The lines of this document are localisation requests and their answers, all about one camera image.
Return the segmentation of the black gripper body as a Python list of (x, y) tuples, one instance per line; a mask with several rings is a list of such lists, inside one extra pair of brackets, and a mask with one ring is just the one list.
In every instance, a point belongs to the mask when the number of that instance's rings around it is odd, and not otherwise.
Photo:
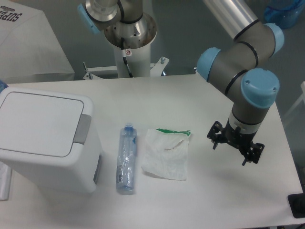
[(259, 129), (259, 124), (243, 123), (236, 118), (229, 118), (226, 126), (220, 130), (224, 142), (239, 150), (259, 149), (258, 143), (253, 143), (253, 138)]

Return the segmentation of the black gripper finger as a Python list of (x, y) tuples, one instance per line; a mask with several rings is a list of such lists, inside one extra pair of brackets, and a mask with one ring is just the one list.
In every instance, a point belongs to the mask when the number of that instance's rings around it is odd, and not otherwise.
[(244, 156), (244, 161), (242, 165), (244, 166), (246, 163), (251, 163), (251, 162), (257, 164), (259, 162), (264, 147), (265, 147), (264, 144), (253, 143), (253, 142), (241, 146), (241, 154)]
[(218, 121), (215, 121), (207, 134), (207, 138), (213, 143), (213, 149), (216, 149), (218, 144), (225, 143), (225, 128)]

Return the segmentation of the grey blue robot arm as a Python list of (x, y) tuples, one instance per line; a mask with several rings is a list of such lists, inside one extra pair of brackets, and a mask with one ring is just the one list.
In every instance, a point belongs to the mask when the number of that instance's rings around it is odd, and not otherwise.
[[(215, 122), (207, 137), (215, 146), (238, 149), (246, 163), (258, 163), (264, 145), (253, 138), (279, 91), (278, 78), (259, 65), (282, 48), (284, 34), (275, 24), (262, 24), (242, 0), (205, 5), (234, 41), (226, 51), (207, 49), (196, 65), (199, 75), (233, 102), (226, 125)], [(157, 28), (142, 1), (87, 0), (77, 10), (87, 28), (104, 32), (113, 46), (120, 78), (152, 76), (150, 45)]]

